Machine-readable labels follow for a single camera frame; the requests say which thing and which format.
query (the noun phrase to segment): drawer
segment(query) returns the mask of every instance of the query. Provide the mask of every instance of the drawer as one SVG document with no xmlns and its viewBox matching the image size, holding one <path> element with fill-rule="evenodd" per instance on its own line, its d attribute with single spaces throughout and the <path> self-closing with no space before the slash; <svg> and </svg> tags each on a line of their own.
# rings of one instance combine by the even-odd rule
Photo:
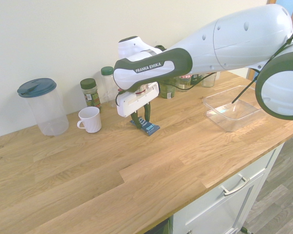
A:
<svg viewBox="0 0 293 234">
<path fill-rule="evenodd" d="M 245 178 L 249 180 L 249 183 L 252 183 L 252 181 L 259 178 L 263 174 L 268 175 L 281 148 L 282 145 L 270 151 L 248 167 L 244 168 L 237 174 L 224 181 L 221 185 L 212 189 L 208 193 L 204 194 L 191 204 L 187 205 L 186 207 L 175 213 L 173 216 L 174 230 L 175 228 L 178 229 L 179 225 L 182 225 L 184 227 L 187 223 L 190 223 L 200 214 L 206 212 L 216 203 L 219 203 L 221 200 L 225 199 L 224 189 L 231 191 L 235 188 L 239 188 L 245 185 L 246 182 L 242 178 Z"/>
</svg>

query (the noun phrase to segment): jar label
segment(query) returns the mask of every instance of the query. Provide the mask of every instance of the jar label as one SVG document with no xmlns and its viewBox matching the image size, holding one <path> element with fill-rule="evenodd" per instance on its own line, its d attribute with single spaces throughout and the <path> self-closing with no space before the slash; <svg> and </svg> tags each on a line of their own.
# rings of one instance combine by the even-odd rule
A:
<svg viewBox="0 0 293 234">
<path fill-rule="evenodd" d="M 84 99 L 86 100 L 87 106 L 96 106 L 101 109 L 99 94 L 97 92 L 84 95 Z"/>
</svg>

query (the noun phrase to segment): teal pitcher lid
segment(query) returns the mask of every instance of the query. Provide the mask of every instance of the teal pitcher lid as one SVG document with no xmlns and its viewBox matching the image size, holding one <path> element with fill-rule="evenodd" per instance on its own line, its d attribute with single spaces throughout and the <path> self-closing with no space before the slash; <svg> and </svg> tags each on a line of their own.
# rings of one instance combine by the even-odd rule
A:
<svg viewBox="0 0 293 234">
<path fill-rule="evenodd" d="M 57 87 L 56 82 L 50 78 L 33 79 L 22 84 L 18 93 L 22 98 L 33 98 L 47 94 Z"/>
</svg>

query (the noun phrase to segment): white cabinet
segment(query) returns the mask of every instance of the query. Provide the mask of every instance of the white cabinet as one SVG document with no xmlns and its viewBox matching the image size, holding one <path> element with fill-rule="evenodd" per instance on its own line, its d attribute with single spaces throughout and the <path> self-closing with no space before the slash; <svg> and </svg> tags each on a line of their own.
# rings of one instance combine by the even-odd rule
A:
<svg viewBox="0 0 293 234">
<path fill-rule="evenodd" d="M 282 145 L 173 215 L 173 234 L 237 233 Z"/>
</svg>

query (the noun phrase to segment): plastic tray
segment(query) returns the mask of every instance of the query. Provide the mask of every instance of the plastic tray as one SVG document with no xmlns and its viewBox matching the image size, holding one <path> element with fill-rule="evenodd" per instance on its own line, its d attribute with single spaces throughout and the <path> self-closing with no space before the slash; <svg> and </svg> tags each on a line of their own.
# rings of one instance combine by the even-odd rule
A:
<svg viewBox="0 0 293 234">
<path fill-rule="evenodd" d="M 233 132 L 263 118 L 266 113 L 259 106 L 255 90 L 251 87 L 232 104 L 245 87 L 237 86 L 204 98 L 203 103 L 208 108 L 206 117 L 226 132 Z"/>
</svg>

